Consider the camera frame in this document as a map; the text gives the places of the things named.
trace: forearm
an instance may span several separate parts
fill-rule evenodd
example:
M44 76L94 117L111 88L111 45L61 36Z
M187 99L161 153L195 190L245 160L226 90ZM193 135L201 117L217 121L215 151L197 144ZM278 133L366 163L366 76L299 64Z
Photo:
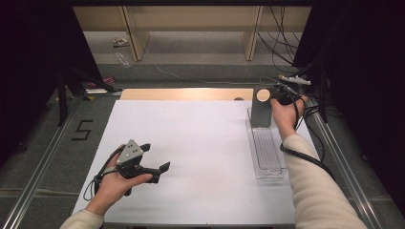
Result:
M86 210L81 210L66 219L60 228L98 229L102 226L103 222L104 217Z
M284 138L285 148L312 157L315 153L299 135ZM297 228L366 228L346 197L322 168L285 154Z

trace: clear plastic tray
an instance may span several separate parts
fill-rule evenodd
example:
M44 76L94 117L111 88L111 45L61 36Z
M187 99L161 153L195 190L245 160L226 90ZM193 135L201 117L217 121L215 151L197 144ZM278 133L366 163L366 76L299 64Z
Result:
M283 178L287 173L283 152L274 142L277 128L250 125L251 109L247 110L246 129L256 178Z

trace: right hand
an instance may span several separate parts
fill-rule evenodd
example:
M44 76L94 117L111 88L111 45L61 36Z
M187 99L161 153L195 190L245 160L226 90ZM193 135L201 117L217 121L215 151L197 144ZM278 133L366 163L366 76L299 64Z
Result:
M299 117L301 117L304 113L304 101L308 101L308 98L306 96L302 95L301 97L302 99L298 99L295 102L298 107ZM296 119L294 105L291 103L289 105L283 106L277 101L277 99L274 98L270 99L270 104L273 113L273 120L279 129L282 140L284 141L284 139L288 135L296 134L294 130Z

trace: grey floor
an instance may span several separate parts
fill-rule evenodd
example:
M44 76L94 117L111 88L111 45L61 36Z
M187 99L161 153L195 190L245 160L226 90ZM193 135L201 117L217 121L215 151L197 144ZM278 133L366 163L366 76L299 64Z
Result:
M116 88L246 87L246 83L259 82L261 77L276 78L278 73L282 73L279 69L294 71L285 61L278 57L273 58L260 40L256 44L254 59L246 61L241 36L237 32L153 32L147 44L147 52L139 62L132 60L128 48L113 48L113 39L116 36L125 38L125 33L86 32L101 74L114 76ZM273 44L268 34L263 33L262 36L269 44ZM298 45L295 36L289 34L288 40L290 44ZM277 50L289 58L285 46L278 45ZM121 68L117 63L116 52L124 54L132 67ZM222 83L202 83L196 79ZM91 99L75 97L69 100L71 110L74 104L77 107L19 228L57 228L71 214L77 198L81 198L78 193L117 99L119 96L116 95L96 95ZM5 222L7 214L29 182L57 131L56 95L50 98L48 106L49 110L43 112L30 134L24 138L27 151L17 150L0 169L0 224ZM361 150L344 117L330 106L328 119L329 126L381 221L382 228L405 228L405 219L381 185L373 168L360 157ZM92 120L82 126L91 132L87 140L74 141L74 138L84 137L83 133L75 131L82 120ZM320 135L313 117L308 120L308 125ZM314 134L311 136L318 152L321 152L321 144ZM325 163L336 175L338 185L352 206L358 210L328 147ZM125 227L106 224L105 228Z

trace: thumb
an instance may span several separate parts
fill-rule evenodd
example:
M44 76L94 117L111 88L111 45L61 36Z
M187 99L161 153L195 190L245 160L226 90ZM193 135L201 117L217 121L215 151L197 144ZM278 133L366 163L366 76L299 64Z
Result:
M131 187L134 187L134 186L140 185L140 184L148 181L151 178L152 178L151 174L143 174L143 175L139 175L137 177L128 179L128 183L131 184Z

